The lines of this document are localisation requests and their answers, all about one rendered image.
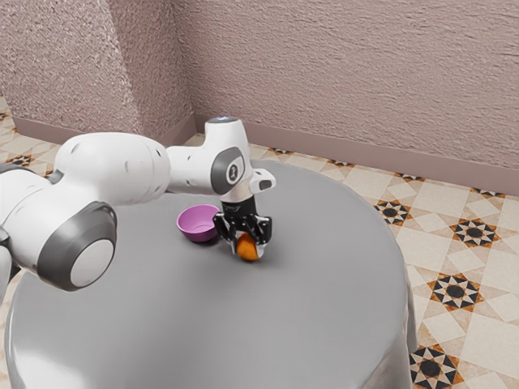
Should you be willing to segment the purple bowl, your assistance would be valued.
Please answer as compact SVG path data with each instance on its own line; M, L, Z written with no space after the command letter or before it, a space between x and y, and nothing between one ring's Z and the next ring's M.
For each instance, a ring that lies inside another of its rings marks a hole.
M197 204L183 210L176 224L180 232L191 242L208 242L217 236L213 217L219 208L211 204Z

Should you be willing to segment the orange fruit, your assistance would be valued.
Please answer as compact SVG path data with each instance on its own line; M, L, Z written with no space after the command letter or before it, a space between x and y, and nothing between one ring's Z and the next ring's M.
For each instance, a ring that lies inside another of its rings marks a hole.
M254 262L260 258L255 240L248 233L239 236L236 242L236 253L240 259L247 262Z

